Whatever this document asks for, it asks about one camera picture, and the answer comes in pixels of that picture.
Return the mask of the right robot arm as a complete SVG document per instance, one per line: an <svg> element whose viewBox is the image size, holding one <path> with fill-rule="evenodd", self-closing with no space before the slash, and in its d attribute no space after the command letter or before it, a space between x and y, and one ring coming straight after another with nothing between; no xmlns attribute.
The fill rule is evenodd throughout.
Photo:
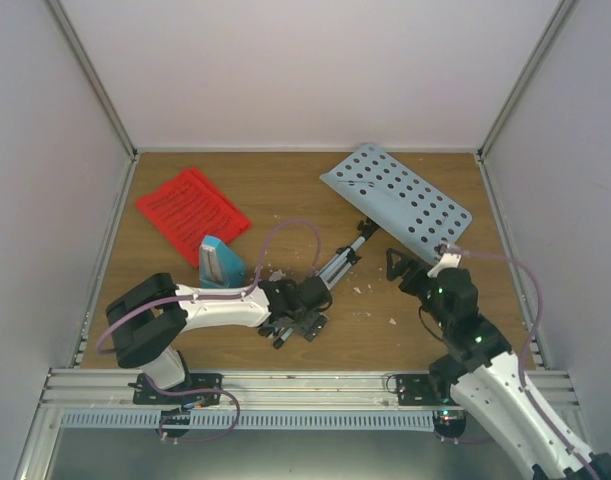
<svg viewBox="0 0 611 480"><path fill-rule="evenodd" d="M388 280L416 297L438 325L445 356L429 367L428 393L456 403L487 431L527 479L611 479L611 455L586 444L530 380L510 343L481 312L458 253L430 267L395 249Z"/></svg>

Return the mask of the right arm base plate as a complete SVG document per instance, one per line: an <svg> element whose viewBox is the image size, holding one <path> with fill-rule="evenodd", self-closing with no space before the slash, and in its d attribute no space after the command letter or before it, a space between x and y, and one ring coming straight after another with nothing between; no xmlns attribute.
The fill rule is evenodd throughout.
<svg viewBox="0 0 611 480"><path fill-rule="evenodd" d="M400 406L451 407L449 385L429 373L397 374L395 386Z"/></svg>

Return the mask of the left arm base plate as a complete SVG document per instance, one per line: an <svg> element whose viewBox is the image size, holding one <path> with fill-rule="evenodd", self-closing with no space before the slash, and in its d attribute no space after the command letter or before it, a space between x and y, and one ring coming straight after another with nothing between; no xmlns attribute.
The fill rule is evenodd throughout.
<svg viewBox="0 0 611 480"><path fill-rule="evenodd" d="M140 406L162 406L162 417L166 418L165 428L189 424L190 412L196 407L211 407L220 403L224 376L220 373L190 373L179 385L159 392L141 373L130 382L132 402Z"/></svg>

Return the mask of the light blue music stand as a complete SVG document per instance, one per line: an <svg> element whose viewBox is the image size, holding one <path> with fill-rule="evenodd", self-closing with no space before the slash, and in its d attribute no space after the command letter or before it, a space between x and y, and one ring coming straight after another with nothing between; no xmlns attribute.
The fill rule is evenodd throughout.
<svg viewBox="0 0 611 480"><path fill-rule="evenodd" d="M291 286L287 293L298 300L274 327L293 327L307 312L331 306L331 289L358 263L358 250L379 229L408 248L428 271L438 261L435 247L454 243L470 225L472 216L448 195L397 161L380 146L366 143L320 180L359 210L365 219L359 236L316 273L317 281Z"/></svg>

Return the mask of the red sheet music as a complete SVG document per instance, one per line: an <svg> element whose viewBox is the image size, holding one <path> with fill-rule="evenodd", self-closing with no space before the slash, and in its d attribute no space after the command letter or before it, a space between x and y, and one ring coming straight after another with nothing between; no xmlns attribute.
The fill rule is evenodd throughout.
<svg viewBox="0 0 611 480"><path fill-rule="evenodd" d="M194 268L206 235L229 243L252 226L228 198L223 201L182 170L157 190L140 197L137 209Z"/></svg>
<svg viewBox="0 0 611 480"><path fill-rule="evenodd" d="M209 190L216 197L221 198L223 201L227 197L213 184L213 182L198 168L192 167L186 170L186 172L195 178L205 190Z"/></svg>

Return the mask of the blue metronome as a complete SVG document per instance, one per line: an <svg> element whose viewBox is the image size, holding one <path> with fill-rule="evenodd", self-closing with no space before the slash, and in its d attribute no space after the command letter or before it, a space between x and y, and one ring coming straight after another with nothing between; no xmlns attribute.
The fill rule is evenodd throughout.
<svg viewBox="0 0 611 480"><path fill-rule="evenodd" d="M199 278L203 288L242 287L246 276L243 259L222 240L206 235L199 247Z"/></svg>

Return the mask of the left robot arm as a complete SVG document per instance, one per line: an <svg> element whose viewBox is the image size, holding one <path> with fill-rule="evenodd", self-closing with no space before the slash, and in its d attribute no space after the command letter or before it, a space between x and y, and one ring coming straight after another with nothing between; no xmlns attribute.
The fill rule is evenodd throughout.
<svg viewBox="0 0 611 480"><path fill-rule="evenodd" d="M192 288L157 273L110 303L108 329L97 351L113 354L119 367L139 369L170 404L188 398L191 380L180 352L172 347L182 333L212 327L241 326L273 340L279 349L293 335L313 341L328 322L333 302L317 276L300 283L262 280L229 289Z"/></svg>

